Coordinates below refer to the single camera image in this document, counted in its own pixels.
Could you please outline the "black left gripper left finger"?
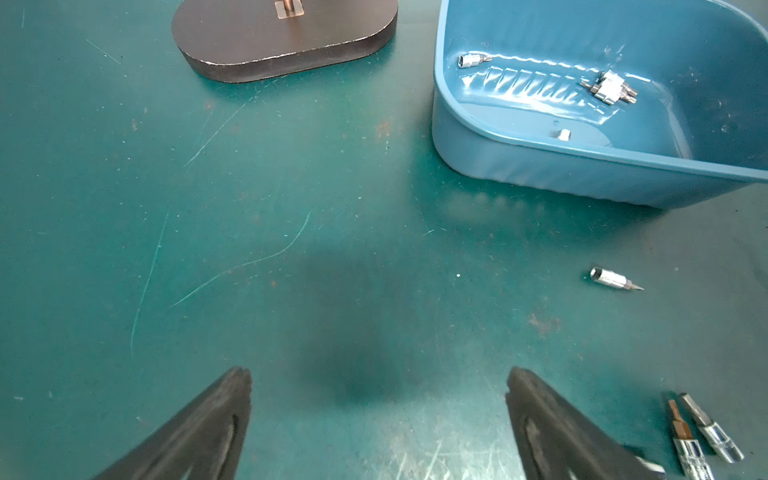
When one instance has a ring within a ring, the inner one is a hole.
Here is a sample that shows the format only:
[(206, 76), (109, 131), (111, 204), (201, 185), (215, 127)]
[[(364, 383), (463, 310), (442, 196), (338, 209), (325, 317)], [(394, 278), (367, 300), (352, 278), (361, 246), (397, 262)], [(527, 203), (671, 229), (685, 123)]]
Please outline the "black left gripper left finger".
[(98, 479), (233, 479), (251, 413), (249, 370), (233, 367)]

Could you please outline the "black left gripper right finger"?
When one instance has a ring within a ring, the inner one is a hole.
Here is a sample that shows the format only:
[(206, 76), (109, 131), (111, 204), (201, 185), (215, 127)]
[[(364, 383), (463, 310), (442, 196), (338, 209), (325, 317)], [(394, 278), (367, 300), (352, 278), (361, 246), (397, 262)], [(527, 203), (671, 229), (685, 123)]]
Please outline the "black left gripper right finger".
[(534, 372), (514, 367), (505, 400), (527, 479), (664, 479)]

